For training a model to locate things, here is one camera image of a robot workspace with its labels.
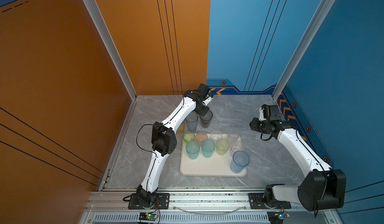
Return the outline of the dark grey tall cup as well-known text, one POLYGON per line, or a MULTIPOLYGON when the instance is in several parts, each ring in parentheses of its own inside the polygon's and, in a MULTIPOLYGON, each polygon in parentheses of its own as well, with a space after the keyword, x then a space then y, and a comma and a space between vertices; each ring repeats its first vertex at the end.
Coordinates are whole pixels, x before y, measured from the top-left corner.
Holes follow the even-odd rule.
POLYGON ((209 110, 205 115, 200 116, 201 126, 206 129, 210 126, 210 123, 213 119, 213 113, 209 110))

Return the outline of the clear dimpled cup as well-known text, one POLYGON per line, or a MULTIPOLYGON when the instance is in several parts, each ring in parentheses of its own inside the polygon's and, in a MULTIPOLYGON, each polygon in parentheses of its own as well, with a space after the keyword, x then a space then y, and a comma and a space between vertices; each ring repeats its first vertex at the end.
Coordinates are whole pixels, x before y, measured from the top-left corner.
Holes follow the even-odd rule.
POLYGON ((241 130, 239 128, 232 127, 228 130, 227 140, 231 144, 232 142, 238 141, 240 136, 241 136, 241 130))

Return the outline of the pink small glass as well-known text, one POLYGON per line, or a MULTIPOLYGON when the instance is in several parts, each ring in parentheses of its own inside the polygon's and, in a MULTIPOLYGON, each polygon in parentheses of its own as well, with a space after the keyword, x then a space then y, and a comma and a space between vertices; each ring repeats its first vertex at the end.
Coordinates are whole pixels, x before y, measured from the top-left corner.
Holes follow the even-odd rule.
POLYGON ((199 144, 202 144, 202 142, 204 140, 207 140, 208 139, 208 135, 204 132, 199 132, 196 134, 196 138, 195 140, 199 143, 199 144))

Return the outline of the clear faceted glass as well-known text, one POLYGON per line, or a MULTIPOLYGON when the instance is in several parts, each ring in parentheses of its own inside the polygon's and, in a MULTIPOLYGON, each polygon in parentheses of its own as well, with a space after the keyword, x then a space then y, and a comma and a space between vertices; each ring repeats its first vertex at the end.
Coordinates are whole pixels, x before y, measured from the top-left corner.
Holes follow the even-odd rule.
POLYGON ((233 141, 230 146, 230 156, 232 157, 235 152, 242 151, 243 144, 241 141, 233 141))

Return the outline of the green small glass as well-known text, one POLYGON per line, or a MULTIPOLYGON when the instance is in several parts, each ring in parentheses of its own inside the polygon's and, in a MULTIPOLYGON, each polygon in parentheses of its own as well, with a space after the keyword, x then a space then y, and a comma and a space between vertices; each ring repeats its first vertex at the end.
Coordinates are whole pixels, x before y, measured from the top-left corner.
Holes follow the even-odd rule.
POLYGON ((183 135, 183 140, 188 143, 188 142, 191 142, 191 141, 194 141, 196 138, 195 134, 192 133, 192 132, 185 132, 184 135, 183 135))

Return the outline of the clear small glass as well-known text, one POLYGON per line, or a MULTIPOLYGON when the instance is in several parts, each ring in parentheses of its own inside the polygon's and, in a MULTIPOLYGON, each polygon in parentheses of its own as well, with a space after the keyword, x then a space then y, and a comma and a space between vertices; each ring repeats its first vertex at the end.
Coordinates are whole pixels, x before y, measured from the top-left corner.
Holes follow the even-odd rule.
POLYGON ((212 131, 210 138, 214 141, 217 142, 218 140, 223 138, 223 134, 220 131, 212 131))

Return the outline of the light blue plastic cup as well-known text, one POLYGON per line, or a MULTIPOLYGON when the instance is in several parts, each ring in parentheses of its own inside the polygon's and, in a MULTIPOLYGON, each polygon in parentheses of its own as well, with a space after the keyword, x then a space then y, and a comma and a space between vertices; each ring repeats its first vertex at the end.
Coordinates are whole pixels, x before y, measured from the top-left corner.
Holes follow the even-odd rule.
POLYGON ((237 151, 233 154, 230 165, 231 171, 238 174, 243 171, 250 163, 249 155, 244 151, 237 151))

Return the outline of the teal tall cup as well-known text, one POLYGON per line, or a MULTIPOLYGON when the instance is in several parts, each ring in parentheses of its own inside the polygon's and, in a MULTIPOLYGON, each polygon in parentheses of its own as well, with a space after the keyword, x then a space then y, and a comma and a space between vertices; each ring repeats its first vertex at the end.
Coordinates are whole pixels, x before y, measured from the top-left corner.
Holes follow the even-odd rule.
POLYGON ((202 142, 201 147, 203 156, 208 159, 213 155, 216 149, 216 143, 213 140, 206 139, 202 142))
POLYGON ((200 153, 200 144, 197 141, 190 141, 186 144, 186 152, 191 160, 198 158, 200 153))

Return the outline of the light green tall cup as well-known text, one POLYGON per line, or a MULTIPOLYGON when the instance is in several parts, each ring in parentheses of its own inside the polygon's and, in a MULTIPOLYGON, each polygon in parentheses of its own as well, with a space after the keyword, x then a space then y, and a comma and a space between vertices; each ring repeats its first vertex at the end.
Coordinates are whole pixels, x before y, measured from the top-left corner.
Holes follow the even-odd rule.
POLYGON ((230 143, 226 139, 219 139, 216 142, 216 151, 218 155, 223 156, 230 149, 230 143))

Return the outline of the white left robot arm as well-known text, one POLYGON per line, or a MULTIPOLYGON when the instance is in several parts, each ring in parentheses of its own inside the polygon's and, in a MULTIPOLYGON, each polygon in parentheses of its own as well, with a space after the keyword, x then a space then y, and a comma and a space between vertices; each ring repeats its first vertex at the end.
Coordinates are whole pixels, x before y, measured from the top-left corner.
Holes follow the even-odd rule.
POLYGON ((167 158, 177 147, 176 132, 178 128, 192 112, 201 116, 205 115, 210 110, 208 104, 212 99, 211 89, 201 83, 197 89, 189 89, 185 92, 180 104, 166 119, 150 124, 152 127, 152 149, 150 150, 152 157, 145 178, 136 190, 136 197, 145 208, 151 208, 157 204, 156 193, 159 179, 167 158))

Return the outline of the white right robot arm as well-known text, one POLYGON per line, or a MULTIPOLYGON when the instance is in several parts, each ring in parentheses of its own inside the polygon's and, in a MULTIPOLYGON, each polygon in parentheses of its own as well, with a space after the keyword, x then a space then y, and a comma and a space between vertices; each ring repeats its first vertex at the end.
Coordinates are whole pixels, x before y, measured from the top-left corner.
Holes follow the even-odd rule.
POLYGON ((283 121, 277 105, 262 105, 260 115, 253 118, 250 128, 261 135, 278 140, 301 168, 304 180, 298 186, 268 185, 264 204, 276 208, 282 202, 302 205, 307 211, 340 209, 345 204, 347 177, 333 169, 304 141, 290 121, 283 121))

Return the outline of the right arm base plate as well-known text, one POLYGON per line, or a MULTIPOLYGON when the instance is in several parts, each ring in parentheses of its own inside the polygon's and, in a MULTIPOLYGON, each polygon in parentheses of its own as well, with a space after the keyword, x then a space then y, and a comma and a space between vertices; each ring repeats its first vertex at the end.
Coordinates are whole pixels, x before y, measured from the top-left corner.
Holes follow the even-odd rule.
POLYGON ((289 202, 282 202, 282 201, 272 201, 269 204, 266 204, 266 201, 264 199, 264 194, 262 193, 249 193, 249 203, 252 210, 256 209, 291 209, 291 203, 289 202))

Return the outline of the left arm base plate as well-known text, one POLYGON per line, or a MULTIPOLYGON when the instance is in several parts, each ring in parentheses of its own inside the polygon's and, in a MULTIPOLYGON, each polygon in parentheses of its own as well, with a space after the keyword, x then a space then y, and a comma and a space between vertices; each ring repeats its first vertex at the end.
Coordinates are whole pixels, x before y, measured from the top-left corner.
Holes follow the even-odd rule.
POLYGON ((169 193, 156 193, 148 197, 140 197, 139 194, 133 194, 130 197, 128 209, 129 210, 167 210, 169 208, 170 194, 169 193))

